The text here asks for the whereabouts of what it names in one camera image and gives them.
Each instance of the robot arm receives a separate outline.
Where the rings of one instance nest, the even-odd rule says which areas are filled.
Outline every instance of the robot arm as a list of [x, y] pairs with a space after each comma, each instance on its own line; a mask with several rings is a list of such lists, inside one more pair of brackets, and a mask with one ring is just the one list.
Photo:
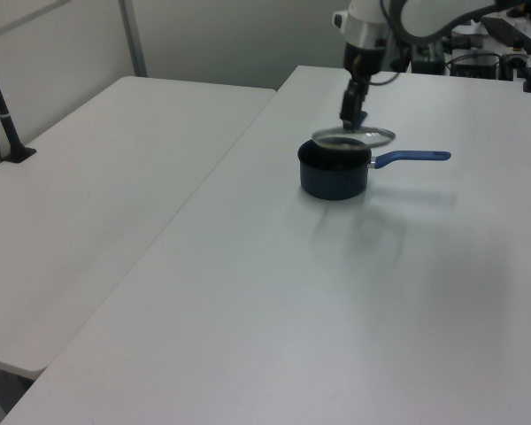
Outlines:
[[362, 115], [372, 76], [381, 70], [393, 33], [411, 44], [426, 44], [457, 24], [509, 9], [523, 0], [352, 0], [333, 20], [346, 39], [344, 68], [352, 76], [344, 94], [341, 119], [354, 130]]

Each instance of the pot handle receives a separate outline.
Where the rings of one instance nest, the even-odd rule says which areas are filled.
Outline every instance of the pot handle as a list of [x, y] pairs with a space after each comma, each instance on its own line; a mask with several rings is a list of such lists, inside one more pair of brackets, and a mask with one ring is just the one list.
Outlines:
[[444, 151], [395, 151], [372, 158], [369, 167], [378, 170], [395, 161], [448, 161], [451, 156]]

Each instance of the white tabletop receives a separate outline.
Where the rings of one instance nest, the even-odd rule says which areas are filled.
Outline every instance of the white tabletop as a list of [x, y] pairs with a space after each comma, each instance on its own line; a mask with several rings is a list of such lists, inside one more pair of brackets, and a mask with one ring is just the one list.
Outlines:
[[37, 377], [272, 97], [125, 78], [0, 165], [0, 368]]
[[4, 425], [531, 424], [531, 95], [372, 88], [393, 148], [452, 159], [330, 203], [296, 151], [347, 78], [296, 70]]

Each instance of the black saucepan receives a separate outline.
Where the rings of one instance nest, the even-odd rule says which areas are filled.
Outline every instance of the black saucepan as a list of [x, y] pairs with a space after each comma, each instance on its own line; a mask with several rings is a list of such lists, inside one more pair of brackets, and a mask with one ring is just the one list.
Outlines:
[[394, 151], [377, 158], [372, 151], [339, 151], [318, 146], [313, 140], [298, 152], [301, 186], [310, 195], [328, 201], [355, 197], [366, 190], [368, 168], [383, 168], [398, 160], [446, 161], [449, 152]]

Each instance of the wall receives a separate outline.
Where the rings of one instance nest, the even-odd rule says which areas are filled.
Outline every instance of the wall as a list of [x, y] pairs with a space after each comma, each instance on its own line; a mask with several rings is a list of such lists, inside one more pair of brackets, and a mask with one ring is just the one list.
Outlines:
[[340, 67], [332, 13], [350, 0], [129, 0], [148, 75], [278, 89], [298, 65]]
[[23, 143], [133, 74], [118, 0], [73, 0], [0, 35], [0, 86]]

